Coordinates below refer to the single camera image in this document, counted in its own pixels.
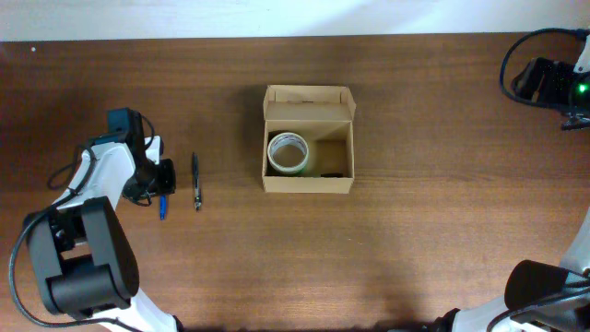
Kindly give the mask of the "cardboard box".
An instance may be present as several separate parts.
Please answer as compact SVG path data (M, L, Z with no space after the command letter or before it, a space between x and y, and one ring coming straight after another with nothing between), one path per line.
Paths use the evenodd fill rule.
M356 102L348 87L270 85L263 101L265 133L262 181L267 193L347 194L355 179L353 120ZM270 165L266 149L284 132L302 136L314 163L311 176L283 175ZM340 172L342 178L321 178Z

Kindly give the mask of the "green tape roll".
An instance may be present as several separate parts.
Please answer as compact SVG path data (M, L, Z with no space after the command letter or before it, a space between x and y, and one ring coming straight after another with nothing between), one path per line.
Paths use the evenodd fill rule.
M314 163L308 161L297 173L296 176L308 177L311 176L314 170Z

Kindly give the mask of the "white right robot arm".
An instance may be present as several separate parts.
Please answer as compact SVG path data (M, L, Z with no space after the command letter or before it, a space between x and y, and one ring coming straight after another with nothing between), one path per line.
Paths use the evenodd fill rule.
M544 34L574 37L584 45L575 64L543 57L532 59L511 82L505 80L512 52ZM517 103L548 109L565 117L564 131L589 126L589 31L544 28L516 41L501 62L501 93ZM533 260L518 263L503 295L472 309L447 312L421 332L461 331L586 331L589 328L589 223L583 222L556 266Z

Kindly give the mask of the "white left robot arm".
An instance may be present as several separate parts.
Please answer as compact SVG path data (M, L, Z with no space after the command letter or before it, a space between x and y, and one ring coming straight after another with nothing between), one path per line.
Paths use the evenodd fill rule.
M144 133L149 121L140 112L111 110L107 122L107 133L81 146L60 197L24 219L8 261L12 300L31 323L45 328L181 331L180 320L141 290L136 257L115 213L122 198L148 207L154 198L173 194L173 162L163 158L160 137ZM43 321L20 300L15 272L22 246L45 309L69 321Z

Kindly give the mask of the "black pen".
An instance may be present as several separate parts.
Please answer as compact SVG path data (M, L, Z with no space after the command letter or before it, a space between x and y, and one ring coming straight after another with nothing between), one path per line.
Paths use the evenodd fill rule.
M199 164L198 157L195 153L192 154L192 174L193 174L193 188L194 188L194 205L195 210L199 211L202 207L202 194L199 183Z

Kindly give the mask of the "black and white marker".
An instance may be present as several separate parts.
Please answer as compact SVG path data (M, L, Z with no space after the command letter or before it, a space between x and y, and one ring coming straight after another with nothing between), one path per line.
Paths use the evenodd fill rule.
M343 173L340 172L330 172L330 173L323 173L320 175L321 178L342 178L344 177Z

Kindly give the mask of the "blue pen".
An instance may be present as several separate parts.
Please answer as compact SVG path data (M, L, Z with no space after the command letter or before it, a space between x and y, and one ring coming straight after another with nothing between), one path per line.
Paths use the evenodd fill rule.
M168 197L161 196L159 198L159 219L165 220L168 211Z

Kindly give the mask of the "white masking tape roll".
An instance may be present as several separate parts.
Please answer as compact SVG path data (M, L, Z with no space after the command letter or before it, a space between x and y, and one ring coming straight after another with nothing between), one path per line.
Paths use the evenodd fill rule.
M310 149L307 141L299 134L284 132L270 140L266 155L276 172L294 175L305 169L310 157Z

